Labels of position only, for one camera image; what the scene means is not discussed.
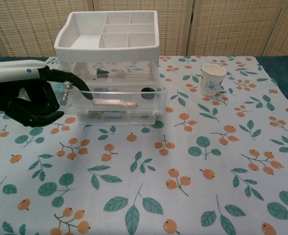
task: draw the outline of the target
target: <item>plastic storage organizer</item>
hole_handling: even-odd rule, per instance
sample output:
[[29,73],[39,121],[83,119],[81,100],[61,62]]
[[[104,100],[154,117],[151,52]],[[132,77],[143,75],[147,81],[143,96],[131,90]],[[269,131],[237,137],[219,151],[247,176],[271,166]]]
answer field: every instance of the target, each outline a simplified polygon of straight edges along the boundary
[[141,125],[163,113],[156,11],[72,12],[54,46],[61,69],[93,95],[88,100],[70,84],[54,88],[65,113],[83,124]]

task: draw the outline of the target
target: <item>white plastic box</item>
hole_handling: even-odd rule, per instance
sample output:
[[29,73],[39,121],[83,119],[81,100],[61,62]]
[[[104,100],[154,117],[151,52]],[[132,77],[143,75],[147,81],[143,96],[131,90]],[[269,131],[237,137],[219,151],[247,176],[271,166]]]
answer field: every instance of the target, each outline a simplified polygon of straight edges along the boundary
[[90,101],[75,87],[55,89],[61,110],[82,123],[154,124],[163,113],[156,11],[72,12],[55,50],[62,70],[83,79],[93,94]]

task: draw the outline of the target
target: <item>white paper cup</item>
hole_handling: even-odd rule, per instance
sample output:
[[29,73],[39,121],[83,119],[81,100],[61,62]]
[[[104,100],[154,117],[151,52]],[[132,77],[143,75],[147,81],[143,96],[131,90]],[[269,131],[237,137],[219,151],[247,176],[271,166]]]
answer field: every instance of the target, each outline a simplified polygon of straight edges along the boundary
[[216,95],[226,73],[226,70],[220,65],[203,65],[201,67],[200,93],[205,96]]

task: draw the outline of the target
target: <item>floral tablecloth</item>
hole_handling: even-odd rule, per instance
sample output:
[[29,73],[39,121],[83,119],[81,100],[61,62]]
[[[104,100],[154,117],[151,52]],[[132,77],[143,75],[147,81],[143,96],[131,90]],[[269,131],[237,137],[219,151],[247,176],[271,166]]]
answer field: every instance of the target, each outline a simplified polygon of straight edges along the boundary
[[[214,97],[200,67],[228,71]],[[56,58],[47,64],[57,68]],[[0,112],[0,234],[288,234],[288,101],[253,57],[161,56],[153,126]]]

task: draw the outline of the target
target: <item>robotic hand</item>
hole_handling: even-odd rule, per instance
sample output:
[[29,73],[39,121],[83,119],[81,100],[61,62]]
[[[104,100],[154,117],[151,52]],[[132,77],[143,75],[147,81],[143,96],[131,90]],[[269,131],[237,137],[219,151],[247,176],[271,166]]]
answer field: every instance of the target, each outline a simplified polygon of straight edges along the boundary
[[[47,81],[70,82],[89,92],[85,82],[76,75],[61,70],[50,70],[45,62],[20,60],[0,62],[0,111],[24,126],[46,126],[62,117],[59,104]],[[30,101],[18,98],[24,88]],[[82,93],[93,100],[91,93]]]

